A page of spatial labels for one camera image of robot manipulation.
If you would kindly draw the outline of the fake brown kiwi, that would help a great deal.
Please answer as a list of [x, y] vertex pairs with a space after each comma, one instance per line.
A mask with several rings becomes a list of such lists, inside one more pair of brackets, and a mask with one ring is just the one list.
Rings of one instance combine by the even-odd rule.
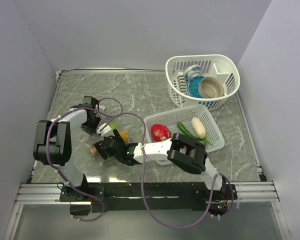
[[96, 149], [96, 147], [94, 145], [91, 145], [89, 147], [89, 153], [93, 156], [93, 157], [98, 157], [100, 154], [98, 152], [98, 150]]

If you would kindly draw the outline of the clear zip top bag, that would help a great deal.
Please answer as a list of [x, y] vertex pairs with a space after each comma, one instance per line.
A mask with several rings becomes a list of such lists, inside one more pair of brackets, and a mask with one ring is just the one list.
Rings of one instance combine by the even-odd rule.
[[101, 140], [90, 145], [88, 152], [93, 157], [100, 156], [104, 160], [110, 157], [114, 157], [118, 161], [122, 160], [126, 146], [130, 142], [128, 133], [122, 131], [115, 123], [103, 123], [98, 127], [96, 133]]

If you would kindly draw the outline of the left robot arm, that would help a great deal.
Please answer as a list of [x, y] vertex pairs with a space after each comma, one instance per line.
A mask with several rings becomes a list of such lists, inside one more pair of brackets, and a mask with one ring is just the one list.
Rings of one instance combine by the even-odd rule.
[[33, 157], [43, 165], [61, 173], [66, 186], [73, 186], [71, 195], [78, 201], [90, 193], [86, 176], [71, 160], [71, 131], [77, 127], [92, 135], [96, 133], [101, 117], [92, 109], [99, 109], [99, 100], [85, 96], [83, 103], [71, 107], [70, 113], [60, 119], [40, 120], [36, 126]]

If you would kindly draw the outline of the fake green apple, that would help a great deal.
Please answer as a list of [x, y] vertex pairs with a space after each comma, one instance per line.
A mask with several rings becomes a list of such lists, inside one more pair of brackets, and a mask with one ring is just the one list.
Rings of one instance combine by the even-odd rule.
[[118, 126], [117, 124], [113, 123], [113, 122], [109, 123], [108, 126], [109, 126], [112, 130], [114, 130], [114, 129], [117, 129], [117, 130], [118, 130], [118, 129], [119, 129], [119, 126]]

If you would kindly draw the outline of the fake green chili pepper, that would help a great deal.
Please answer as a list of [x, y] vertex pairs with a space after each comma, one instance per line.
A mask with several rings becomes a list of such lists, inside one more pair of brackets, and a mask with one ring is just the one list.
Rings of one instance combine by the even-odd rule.
[[182, 134], [184, 134], [185, 136], [191, 137], [191, 138], [193, 138], [197, 141], [202, 141], [203, 140], [202, 138], [196, 137], [193, 134], [191, 134], [190, 131], [181, 122], [178, 122], [176, 124], [176, 126], [182, 132]]

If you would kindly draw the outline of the fake white radish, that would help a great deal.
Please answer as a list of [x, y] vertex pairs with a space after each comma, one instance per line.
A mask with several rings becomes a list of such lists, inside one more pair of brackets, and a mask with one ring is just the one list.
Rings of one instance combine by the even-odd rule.
[[198, 138], [202, 139], [203, 144], [212, 145], [207, 139], [207, 130], [203, 125], [202, 121], [198, 117], [193, 117], [191, 120], [192, 127]]

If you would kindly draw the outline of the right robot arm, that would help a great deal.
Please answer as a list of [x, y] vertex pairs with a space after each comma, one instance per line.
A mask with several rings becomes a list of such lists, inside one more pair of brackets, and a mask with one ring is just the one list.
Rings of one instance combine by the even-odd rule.
[[205, 145], [181, 133], [175, 133], [167, 140], [145, 144], [126, 144], [115, 133], [104, 137], [93, 146], [104, 160], [113, 157], [127, 166], [168, 161], [188, 174], [201, 175], [205, 188], [214, 199], [222, 198], [227, 192], [226, 180], [210, 162]]

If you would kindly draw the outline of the fake red dragon fruit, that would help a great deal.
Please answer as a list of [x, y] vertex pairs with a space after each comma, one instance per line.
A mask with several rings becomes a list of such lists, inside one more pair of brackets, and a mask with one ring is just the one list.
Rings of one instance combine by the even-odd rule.
[[150, 128], [152, 140], [154, 142], [162, 142], [172, 137], [170, 130], [162, 124], [154, 124]]

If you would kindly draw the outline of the fake orange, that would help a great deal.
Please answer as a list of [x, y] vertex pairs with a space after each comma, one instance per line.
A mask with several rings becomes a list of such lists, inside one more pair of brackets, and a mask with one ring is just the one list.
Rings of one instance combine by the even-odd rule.
[[119, 135], [120, 135], [120, 137], [123, 139], [123, 141], [124, 141], [126, 144], [128, 144], [128, 143], [130, 142], [129, 136], [128, 136], [127, 132], [125, 132], [125, 131], [120, 131], [120, 132], [119, 132]]

